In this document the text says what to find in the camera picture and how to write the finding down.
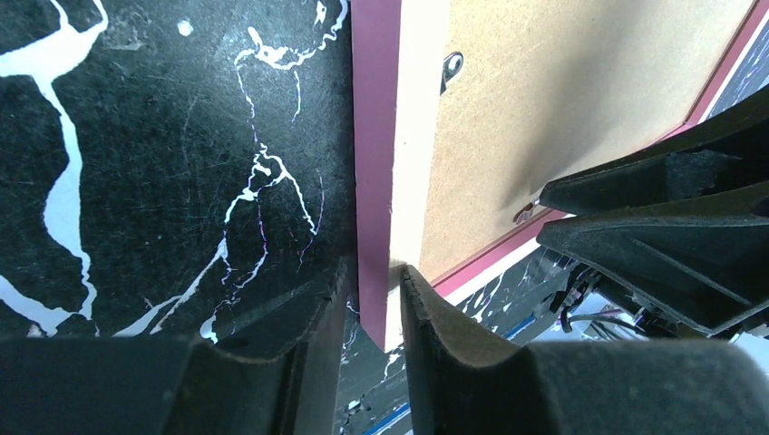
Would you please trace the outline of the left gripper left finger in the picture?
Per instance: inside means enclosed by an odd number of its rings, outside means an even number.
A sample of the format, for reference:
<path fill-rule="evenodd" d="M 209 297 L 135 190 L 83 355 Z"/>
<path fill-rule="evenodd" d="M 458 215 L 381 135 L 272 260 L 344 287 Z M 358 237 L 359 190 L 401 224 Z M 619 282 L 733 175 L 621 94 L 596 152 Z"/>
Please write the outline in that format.
<path fill-rule="evenodd" d="M 185 335 L 5 338 L 4 434 L 329 434 L 349 289 L 340 258 L 211 343 Z"/>

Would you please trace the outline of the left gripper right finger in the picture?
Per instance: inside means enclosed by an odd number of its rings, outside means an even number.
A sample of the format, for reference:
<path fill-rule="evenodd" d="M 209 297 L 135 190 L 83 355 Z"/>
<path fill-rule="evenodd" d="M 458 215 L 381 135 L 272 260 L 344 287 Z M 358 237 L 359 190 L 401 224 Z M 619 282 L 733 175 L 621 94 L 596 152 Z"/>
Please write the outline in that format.
<path fill-rule="evenodd" d="M 416 434 L 765 434 L 768 381 L 718 340 L 517 346 L 401 274 Z"/>

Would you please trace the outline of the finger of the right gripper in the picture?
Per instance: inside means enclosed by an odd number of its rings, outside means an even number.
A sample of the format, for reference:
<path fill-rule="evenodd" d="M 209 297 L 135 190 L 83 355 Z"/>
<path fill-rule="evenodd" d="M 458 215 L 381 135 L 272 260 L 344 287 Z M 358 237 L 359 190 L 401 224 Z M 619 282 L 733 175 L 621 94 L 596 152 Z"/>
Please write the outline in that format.
<path fill-rule="evenodd" d="M 546 184 L 541 205 L 574 215 L 726 192 L 768 179 L 768 90 L 676 136 Z"/>
<path fill-rule="evenodd" d="M 768 307 L 768 185 L 546 224 L 540 245 L 703 334 Z"/>

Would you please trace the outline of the brown cardboard backing board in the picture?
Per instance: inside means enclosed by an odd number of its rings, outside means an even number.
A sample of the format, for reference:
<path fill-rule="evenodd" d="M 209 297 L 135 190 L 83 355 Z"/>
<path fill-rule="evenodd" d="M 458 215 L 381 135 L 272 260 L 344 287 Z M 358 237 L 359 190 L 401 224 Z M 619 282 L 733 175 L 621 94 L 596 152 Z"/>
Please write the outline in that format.
<path fill-rule="evenodd" d="M 544 185 L 682 126 L 750 1 L 455 1 L 419 267 L 440 278 Z"/>

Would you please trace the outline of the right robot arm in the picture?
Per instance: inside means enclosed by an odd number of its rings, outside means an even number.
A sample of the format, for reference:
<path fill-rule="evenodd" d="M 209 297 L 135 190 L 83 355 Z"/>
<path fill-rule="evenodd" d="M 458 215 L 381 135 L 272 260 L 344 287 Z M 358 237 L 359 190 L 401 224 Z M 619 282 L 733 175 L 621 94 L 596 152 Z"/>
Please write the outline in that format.
<path fill-rule="evenodd" d="M 768 91 L 643 150 L 555 179 L 537 241 L 572 260 L 551 311 L 604 339 L 768 328 Z"/>

